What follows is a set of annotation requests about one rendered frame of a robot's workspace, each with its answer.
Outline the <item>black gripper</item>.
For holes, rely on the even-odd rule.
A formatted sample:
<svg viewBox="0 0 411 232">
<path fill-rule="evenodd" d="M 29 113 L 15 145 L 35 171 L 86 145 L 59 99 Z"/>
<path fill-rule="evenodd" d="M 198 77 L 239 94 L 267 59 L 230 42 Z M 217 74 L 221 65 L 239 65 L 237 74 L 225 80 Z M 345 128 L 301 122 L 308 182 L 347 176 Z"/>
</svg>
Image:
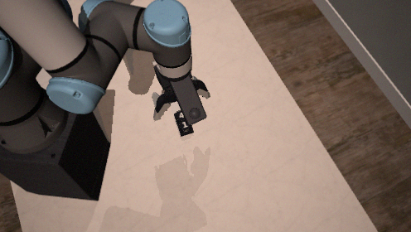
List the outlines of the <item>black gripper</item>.
<svg viewBox="0 0 411 232">
<path fill-rule="evenodd" d="M 164 112 L 170 108 L 171 106 L 170 103 L 176 102 L 176 97 L 168 81 L 171 81 L 171 82 L 181 81 L 181 80 L 184 80 L 190 74 L 191 78 L 193 79 L 193 84 L 196 88 L 196 92 L 198 93 L 198 95 L 202 95 L 202 97 L 206 99 L 210 97 L 210 93 L 208 89 L 206 88 L 204 82 L 201 80 L 198 80 L 195 76 L 192 76 L 191 69 L 188 71 L 188 73 L 186 73 L 182 77 L 168 78 L 162 75 L 158 71 L 156 66 L 153 66 L 153 67 L 154 67 L 157 79 L 159 81 L 159 84 L 162 85 L 162 88 L 164 87 L 163 89 L 164 92 L 161 93 L 160 95 L 157 94 L 156 92 L 152 94 L 152 100 L 155 106 L 154 114 L 153 114 L 154 121 L 160 120 L 161 116 L 164 115 Z M 164 79 L 162 77 L 164 77 Z"/>
</svg>

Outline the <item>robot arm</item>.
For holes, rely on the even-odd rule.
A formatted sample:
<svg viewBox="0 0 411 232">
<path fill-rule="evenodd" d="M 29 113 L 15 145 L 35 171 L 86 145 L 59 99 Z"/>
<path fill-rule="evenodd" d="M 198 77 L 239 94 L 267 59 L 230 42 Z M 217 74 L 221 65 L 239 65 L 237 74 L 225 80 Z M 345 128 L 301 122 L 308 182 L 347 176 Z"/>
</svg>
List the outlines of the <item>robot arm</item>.
<svg viewBox="0 0 411 232">
<path fill-rule="evenodd" d="M 128 48 L 152 52 L 168 78 L 191 69 L 191 24 L 177 0 L 86 0 L 78 25 L 67 0 L 0 0 L 0 145 L 9 152 L 40 151 L 63 133 L 67 111 L 93 112 Z M 190 74 L 169 84 L 188 125 L 207 117 Z"/>
</svg>

